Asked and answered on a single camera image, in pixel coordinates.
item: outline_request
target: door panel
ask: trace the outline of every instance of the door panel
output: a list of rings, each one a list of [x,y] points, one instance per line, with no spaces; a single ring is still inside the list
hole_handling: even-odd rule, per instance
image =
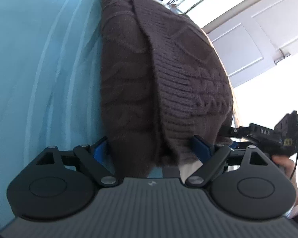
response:
[[[261,0],[208,35],[239,86],[298,53],[298,0]]]

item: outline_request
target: ribbed gray surface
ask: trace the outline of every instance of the ribbed gray surface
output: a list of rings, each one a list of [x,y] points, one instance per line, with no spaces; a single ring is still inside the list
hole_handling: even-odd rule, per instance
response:
[[[5,238],[298,238],[289,220],[252,223],[217,209],[199,189],[179,179],[126,178],[115,188],[102,189],[82,212],[52,223],[15,219]]]

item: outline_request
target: cable knit pattern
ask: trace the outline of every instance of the cable knit pattern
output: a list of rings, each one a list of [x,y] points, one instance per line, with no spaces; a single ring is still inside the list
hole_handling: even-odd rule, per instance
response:
[[[102,118],[120,177],[197,160],[231,125],[227,75],[204,33],[154,0],[102,0]]]

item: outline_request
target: blue fabric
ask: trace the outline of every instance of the blue fabric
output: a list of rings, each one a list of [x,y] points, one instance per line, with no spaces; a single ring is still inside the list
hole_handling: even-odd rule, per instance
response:
[[[104,164],[105,156],[107,152],[107,141],[105,140],[103,143],[101,143],[98,147],[94,150],[94,158],[101,163]]]
[[[195,136],[191,139],[191,149],[202,163],[208,161],[212,156],[210,147]]]
[[[154,167],[149,173],[148,178],[162,178],[162,167]]]
[[[229,146],[231,149],[235,149],[238,146],[238,143],[233,140],[232,144]]]
[[[0,0],[0,228],[10,181],[46,146],[104,136],[100,0]]]

